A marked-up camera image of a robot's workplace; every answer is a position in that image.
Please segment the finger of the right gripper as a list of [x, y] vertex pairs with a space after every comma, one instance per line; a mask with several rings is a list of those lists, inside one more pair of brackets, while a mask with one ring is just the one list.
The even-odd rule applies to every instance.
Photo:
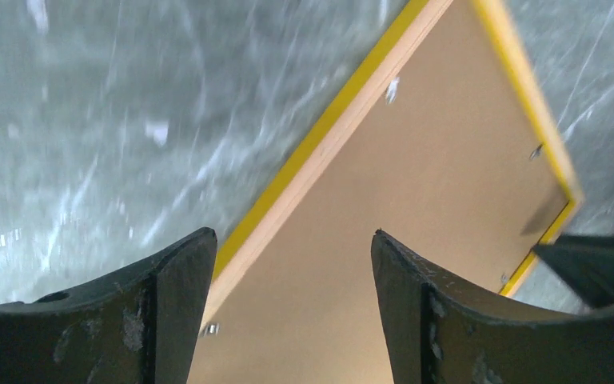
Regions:
[[614, 235], [561, 235], [532, 252], [588, 306], [614, 306]]

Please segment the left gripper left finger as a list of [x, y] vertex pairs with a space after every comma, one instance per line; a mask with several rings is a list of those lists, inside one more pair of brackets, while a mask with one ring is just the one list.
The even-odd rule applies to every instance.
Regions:
[[0, 305], [0, 383], [184, 383], [217, 253], [203, 227], [32, 303]]

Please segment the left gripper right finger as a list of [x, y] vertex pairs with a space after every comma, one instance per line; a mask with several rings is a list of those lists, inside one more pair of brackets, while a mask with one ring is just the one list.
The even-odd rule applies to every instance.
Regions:
[[518, 302], [378, 230], [378, 306], [396, 383], [614, 383], [614, 306], [566, 314]]

